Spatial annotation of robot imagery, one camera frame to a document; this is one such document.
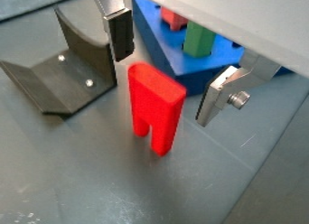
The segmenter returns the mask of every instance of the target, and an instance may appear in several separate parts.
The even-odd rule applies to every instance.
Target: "black plastic part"
[[[68,50],[30,69],[4,61],[0,67],[44,114],[72,115],[116,86],[117,80],[109,45],[84,37],[57,8],[56,16]]]
[[[111,33],[111,44],[113,45],[115,61],[121,61],[133,52],[133,34],[131,10],[105,18]]]

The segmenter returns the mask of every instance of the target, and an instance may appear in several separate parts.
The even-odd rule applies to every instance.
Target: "red peg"
[[[160,7],[160,17],[168,23],[170,30],[174,32],[188,22],[186,18],[167,10],[164,7]]]
[[[128,74],[133,133],[145,136],[152,126],[151,148],[163,156],[172,145],[186,89],[147,63],[133,63]]]

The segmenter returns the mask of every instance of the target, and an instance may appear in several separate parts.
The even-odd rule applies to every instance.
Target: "green peg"
[[[192,57],[199,58],[210,55],[216,34],[188,21],[183,51]]]

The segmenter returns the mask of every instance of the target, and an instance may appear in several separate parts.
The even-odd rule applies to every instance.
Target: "dark gray bracket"
[[[56,8],[68,50],[30,69],[0,61],[6,76],[44,114],[71,115],[117,84],[108,44],[91,41]]]

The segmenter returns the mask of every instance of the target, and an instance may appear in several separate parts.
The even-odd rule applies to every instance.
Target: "white surface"
[[[152,0],[309,78],[309,0]]]

